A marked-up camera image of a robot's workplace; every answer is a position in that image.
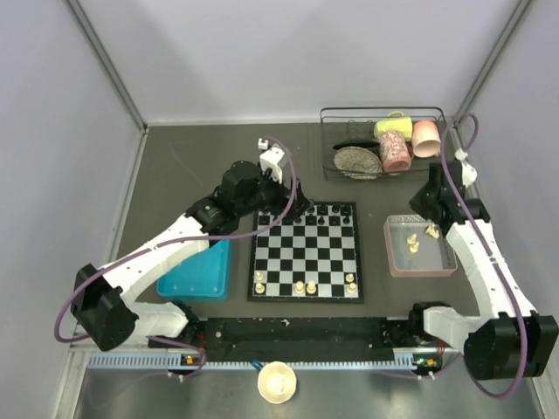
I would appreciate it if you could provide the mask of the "blue plastic tray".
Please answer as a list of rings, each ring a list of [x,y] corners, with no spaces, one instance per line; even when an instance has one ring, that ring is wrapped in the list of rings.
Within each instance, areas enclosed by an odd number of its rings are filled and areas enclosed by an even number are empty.
[[[219,241],[158,279],[159,296],[173,301],[224,301],[231,274],[231,243]]]

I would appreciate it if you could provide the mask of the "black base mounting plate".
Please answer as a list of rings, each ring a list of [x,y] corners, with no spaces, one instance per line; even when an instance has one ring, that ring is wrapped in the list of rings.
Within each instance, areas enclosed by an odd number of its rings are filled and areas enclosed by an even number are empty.
[[[411,327],[406,318],[209,318],[192,320],[175,337],[182,343],[216,341],[348,341],[361,340],[377,347],[435,347],[441,340]]]

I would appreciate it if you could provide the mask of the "pink patterned mug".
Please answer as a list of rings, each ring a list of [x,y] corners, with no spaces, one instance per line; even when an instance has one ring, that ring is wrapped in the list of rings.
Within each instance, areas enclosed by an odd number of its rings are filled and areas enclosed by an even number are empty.
[[[380,159],[385,172],[403,172],[411,167],[412,157],[407,141],[399,132],[389,131],[382,134],[379,145]]]

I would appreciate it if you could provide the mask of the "white king piece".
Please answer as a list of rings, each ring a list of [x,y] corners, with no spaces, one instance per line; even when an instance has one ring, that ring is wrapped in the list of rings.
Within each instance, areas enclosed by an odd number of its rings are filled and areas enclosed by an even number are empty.
[[[294,285],[294,290],[296,293],[298,294],[302,294],[305,292],[305,283],[302,281],[298,281],[295,285]]]

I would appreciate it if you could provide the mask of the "black white chess board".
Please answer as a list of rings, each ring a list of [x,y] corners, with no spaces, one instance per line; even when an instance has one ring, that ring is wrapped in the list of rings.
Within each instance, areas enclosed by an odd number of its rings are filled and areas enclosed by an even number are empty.
[[[262,280],[255,274],[261,272]],[[345,280],[354,274],[354,281]],[[302,281],[305,292],[294,285]],[[306,292],[316,283],[316,294]],[[346,286],[355,283],[355,293]],[[266,290],[258,294],[256,284]],[[351,201],[317,202],[301,218],[273,226],[251,241],[247,298],[251,301],[316,301],[352,303],[364,301],[357,206]]]

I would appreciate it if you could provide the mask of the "white queen piece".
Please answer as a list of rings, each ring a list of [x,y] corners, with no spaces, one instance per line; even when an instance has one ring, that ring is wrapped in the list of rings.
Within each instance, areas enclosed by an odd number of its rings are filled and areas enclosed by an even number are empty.
[[[308,294],[313,295],[313,294],[316,294],[316,291],[317,291],[316,283],[314,281],[309,282],[307,284],[306,292]]]

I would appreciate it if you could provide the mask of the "white piece in tray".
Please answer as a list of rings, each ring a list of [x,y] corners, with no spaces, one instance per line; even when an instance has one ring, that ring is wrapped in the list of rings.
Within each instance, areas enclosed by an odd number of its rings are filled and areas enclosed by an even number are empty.
[[[407,237],[406,241],[408,244],[409,251],[411,253],[417,253],[419,249],[418,235],[412,234],[409,237]]]

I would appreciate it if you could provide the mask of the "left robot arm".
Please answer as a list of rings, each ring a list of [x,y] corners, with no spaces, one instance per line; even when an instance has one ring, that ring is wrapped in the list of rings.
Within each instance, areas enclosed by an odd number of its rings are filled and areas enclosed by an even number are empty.
[[[81,268],[70,311],[101,351],[113,350],[131,337],[171,338],[188,346],[196,340],[198,326],[185,307],[140,303],[138,297],[180,263],[230,239],[243,216],[269,211],[277,220],[292,220],[310,205],[297,178],[286,186],[273,178],[271,169],[237,161],[210,195],[135,253],[102,268]]]

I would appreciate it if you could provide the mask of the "yellow mug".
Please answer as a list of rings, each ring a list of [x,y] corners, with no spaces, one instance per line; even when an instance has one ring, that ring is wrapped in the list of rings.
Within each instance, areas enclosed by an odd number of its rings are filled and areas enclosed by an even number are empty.
[[[389,131],[399,132],[406,141],[411,142],[413,132],[413,122],[410,116],[402,111],[394,111],[387,115],[383,120],[378,121],[374,126],[374,137],[379,139],[382,134]]]

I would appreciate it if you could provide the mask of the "speckled ceramic plate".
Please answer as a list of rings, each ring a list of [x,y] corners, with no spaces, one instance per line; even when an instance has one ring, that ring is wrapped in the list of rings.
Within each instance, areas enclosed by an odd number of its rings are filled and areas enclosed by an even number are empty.
[[[344,147],[337,150],[334,165],[342,175],[357,180],[374,180],[383,172],[380,159],[367,148]]]

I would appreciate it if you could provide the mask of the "pink plastic tray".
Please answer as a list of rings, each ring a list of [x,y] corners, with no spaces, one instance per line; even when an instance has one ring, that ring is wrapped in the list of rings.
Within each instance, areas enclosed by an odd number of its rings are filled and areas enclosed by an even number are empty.
[[[430,223],[417,215],[388,216],[384,226],[390,273],[395,278],[449,277],[458,269],[458,262],[451,246],[446,242],[439,227],[439,238],[424,233]],[[418,235],[419,249],[411,253],[407,237]]]

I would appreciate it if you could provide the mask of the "cream white bowl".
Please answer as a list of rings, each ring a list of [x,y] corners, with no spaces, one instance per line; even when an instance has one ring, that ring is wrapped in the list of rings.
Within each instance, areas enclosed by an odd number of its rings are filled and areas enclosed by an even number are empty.
[[[296,392],[297,377],[285,362],[273,361],[259,370],[257,389],[271,404],[288,402]]]

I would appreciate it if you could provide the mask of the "light pink cup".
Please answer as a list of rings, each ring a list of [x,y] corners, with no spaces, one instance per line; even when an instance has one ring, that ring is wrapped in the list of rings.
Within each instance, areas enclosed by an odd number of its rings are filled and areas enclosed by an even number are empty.
[[[433,121],[417,121],[412,130],[411,145],[418,158],[430,158],[440,152],[440,136]]]

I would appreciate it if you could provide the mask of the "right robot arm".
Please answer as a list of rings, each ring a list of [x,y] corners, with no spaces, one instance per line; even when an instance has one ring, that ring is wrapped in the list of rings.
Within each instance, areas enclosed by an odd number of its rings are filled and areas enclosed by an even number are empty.
[[[420,345],[436,338],[458,350],[478,381],[539,377],[558,338],[551,315],[540,315],[523,295],[500,253],[483,202],[467,198],[466,165],[434,162],[410,206],[437,225],[464,268],[479,317],[467,317],[443,302],[416,303],[407,332]]]

